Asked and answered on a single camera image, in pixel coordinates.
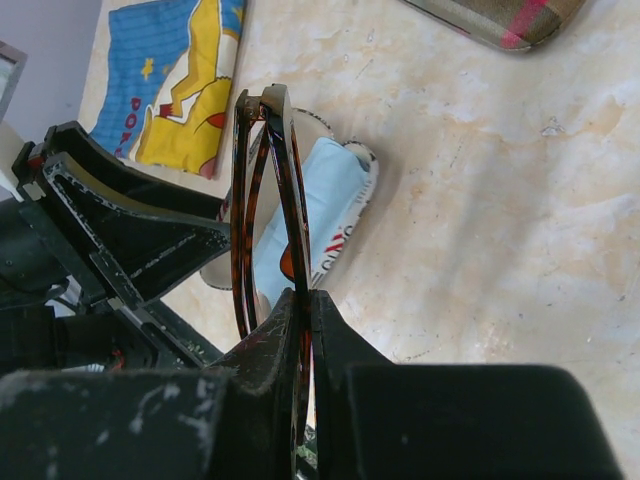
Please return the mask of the brown tortoise sunglasses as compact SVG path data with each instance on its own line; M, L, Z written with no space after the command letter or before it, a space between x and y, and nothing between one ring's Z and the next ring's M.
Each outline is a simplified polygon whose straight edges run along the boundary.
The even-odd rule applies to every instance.
M289 294L286 417L299 446L309 406L311 247L294 113L283 84L258 96L243 91L236 101L230 195L231 285L240 336L253 334L277 296Z

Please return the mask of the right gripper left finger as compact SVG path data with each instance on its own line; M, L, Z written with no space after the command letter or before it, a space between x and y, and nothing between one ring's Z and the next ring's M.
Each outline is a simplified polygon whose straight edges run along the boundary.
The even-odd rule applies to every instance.
M150 366L1 371L5 479L291 479L284 292L212 365L185 365L143 309L121 308Z

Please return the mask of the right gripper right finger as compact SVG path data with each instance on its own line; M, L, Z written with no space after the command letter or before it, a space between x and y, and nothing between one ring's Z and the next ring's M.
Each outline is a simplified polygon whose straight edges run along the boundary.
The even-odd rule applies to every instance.
M579 382L530 364L396 364L311 297L323 479L618 479Z

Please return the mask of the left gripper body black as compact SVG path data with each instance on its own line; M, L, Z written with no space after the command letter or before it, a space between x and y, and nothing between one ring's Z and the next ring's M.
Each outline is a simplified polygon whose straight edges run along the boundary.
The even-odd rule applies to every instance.
M70 281L20 212L1 202L1 371L116 371L150 366L126 318L62 299Z

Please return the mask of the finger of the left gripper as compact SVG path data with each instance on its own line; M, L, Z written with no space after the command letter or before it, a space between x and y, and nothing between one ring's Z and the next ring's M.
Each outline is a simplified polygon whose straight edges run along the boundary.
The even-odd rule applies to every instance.
M93 178L68 153L17 162L22 215L82 287L90 305L146 305L230 249L230 228L136 201Z
M68 153L93 178L133 200L194 216L217 216L223 206L221 198L124 165L93 140L77 121L50 127L44 143L50 154Z

